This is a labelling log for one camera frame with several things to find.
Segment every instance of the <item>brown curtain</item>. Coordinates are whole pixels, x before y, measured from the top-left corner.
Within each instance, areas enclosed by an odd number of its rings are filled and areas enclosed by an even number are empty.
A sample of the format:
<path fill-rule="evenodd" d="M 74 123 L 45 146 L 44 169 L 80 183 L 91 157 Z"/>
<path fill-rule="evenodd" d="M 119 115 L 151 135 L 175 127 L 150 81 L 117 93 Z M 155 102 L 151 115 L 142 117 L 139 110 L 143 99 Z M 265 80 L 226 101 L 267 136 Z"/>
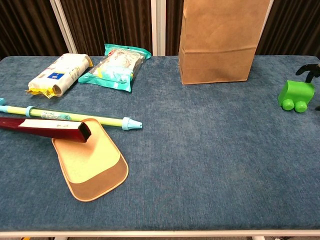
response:
<path fill-rule="evenodd" d="M 78 53 L 102 56 L 105 43 L 152 52 L 150 0 L 61 0 Z"/>
<path fill-rule="evenodd" d="M 178 55 L 184 0 L 166 1 L 165 55 Z"/>
<path fill-rule="evenodd" d="M 47 0 L 0 0 L 0 57 L 60 56 L 68 52 Z"/>
<path fill-rule="evenodd" d="M 320 57 L 320 1 L 274 0 L 256 54 Z"/>
<path fill-rule="evenodd" d="M 166 54 L 178 55 L 183 0 L 166 5 Z M 274 0 L 256 54 L 320 57 L 320 0 Z"/>

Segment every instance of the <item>brown paper bag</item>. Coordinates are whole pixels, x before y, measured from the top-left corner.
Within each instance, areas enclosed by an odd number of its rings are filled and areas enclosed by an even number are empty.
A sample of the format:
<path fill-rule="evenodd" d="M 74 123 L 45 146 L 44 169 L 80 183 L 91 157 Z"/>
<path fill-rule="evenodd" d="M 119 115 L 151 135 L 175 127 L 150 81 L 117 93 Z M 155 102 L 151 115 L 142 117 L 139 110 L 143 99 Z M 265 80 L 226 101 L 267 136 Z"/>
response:
<path fill-rule="evenodd" d="M 246 81 L 270 0 L 184 0 L 182 84 Z"/>

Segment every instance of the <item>blue carpet table surface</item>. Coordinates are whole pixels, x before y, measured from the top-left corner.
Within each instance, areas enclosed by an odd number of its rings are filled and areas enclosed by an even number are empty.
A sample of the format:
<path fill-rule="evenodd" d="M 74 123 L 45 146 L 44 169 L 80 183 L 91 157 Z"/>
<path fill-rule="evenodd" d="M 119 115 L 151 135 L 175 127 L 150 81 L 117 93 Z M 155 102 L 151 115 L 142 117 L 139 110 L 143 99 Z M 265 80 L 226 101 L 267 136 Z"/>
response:
<path fill-rule="evenodd" d="M 104 128 L 129 175 L 80 202 L 50 138 L 0 129 L 0 232 L 320 229 L 320 79 L 305 113 L 277 103 L 285 81 L 304 81 L 295 72 L 316 57 L 256 56 L 248 81 L 198 85 L 181 84 L 176 56 L 152 57 L 132 93 L 76 83 L 62 97 L 26 94 L 57 58 L 3 59 L 0 98 L 143 122 Z"/>

